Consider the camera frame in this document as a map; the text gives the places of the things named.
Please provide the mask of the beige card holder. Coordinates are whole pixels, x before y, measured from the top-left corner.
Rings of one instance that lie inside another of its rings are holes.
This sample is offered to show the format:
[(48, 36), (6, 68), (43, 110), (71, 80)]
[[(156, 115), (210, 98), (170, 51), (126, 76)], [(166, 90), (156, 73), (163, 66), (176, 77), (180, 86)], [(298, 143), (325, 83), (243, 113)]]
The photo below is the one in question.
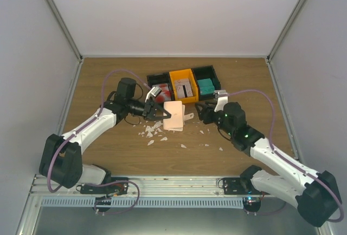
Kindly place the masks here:
[(164, 102), (163, 108), (171, 114), (169, 119), (163, 119), (164, 130), (182, 132), (185, 122), (194, 118), (194, 113), (185, 113), (185, 105), (182, 101)]

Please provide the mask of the black bin with red cards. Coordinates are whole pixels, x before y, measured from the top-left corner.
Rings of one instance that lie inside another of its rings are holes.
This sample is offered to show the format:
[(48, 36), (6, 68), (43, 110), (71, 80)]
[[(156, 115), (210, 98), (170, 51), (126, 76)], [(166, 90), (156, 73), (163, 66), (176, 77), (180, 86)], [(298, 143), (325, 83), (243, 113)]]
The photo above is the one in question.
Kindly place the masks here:
[(150, 87), (157, 86), (161, 89), (161, 93), (155, 99), (157, 103), (175, 100), (174, 90), (168, 72), (148, 75), (146, 78)]

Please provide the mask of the black bin with teal cards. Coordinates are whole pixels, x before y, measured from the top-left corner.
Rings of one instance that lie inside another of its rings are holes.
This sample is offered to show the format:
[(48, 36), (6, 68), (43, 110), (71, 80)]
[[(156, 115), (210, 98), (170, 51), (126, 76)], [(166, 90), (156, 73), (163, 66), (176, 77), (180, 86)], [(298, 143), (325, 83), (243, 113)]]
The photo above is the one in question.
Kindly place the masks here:
[(221, 84), (212, 65), (194, 67), (192, 73), (198, 87), (200, 101), (214, 98), (214, 91), (221, 90)]

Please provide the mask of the yellow bin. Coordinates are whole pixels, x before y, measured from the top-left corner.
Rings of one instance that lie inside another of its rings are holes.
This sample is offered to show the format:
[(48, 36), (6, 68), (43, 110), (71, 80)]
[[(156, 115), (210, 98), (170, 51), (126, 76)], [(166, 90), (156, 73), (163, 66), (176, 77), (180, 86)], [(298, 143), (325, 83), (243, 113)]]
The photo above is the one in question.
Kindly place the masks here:
[(182, 103), (198, 101), (198, 87), (191, 69), (170, 71), (169, 75), (175, 100)]

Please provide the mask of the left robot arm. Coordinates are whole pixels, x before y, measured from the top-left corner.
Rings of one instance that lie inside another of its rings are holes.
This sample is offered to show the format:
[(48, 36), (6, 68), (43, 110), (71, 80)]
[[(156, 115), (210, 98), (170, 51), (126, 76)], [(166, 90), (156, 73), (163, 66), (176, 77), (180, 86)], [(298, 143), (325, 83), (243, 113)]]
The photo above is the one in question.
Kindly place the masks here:
[(58, 187), (71, 188), (77, 184), (90, 185), (100, 194), (110, 191), (112, 181), (107, 177), (107, 170), (96, 165), (85, 165), (82, 155), (85, 150), (102, 134), (115, 127), (128, 115), (142, 117), (148, 121), (169, 119), (171, 114), (160, 106), (156, 97), (161, 93), (154, 86), (145, 93), (141, 102), (134, 98), (136, 80), (124, 77), (107, 97), (102, 97), (100, 108), (85, 122), (62, 135), (52, 134), (46, 139), (39, 173), (47, 178), (50, 192)]

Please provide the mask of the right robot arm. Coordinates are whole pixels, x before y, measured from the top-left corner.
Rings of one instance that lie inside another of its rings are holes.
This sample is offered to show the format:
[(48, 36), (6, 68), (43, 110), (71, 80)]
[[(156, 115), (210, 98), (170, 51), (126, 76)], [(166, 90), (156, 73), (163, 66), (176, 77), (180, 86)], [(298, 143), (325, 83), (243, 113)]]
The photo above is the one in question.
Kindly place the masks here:
[(336, 178), (328, 171), (319, 173), (275, 147), (261, 132), (246, 121), (246, 113), (237, 102), (218, 100), (196, 103), (198, 118), (204, 124), (215, 124), (220, 134), (240, 152), (245, 153), (276, 172), (271, 175), (258, 166), (250, 166), (241, 174), (240, 188), (245, 194), (255, 191), (273, 195), (293, 206), (314, 227), (332, 222), (340, 211), (342, 199)]

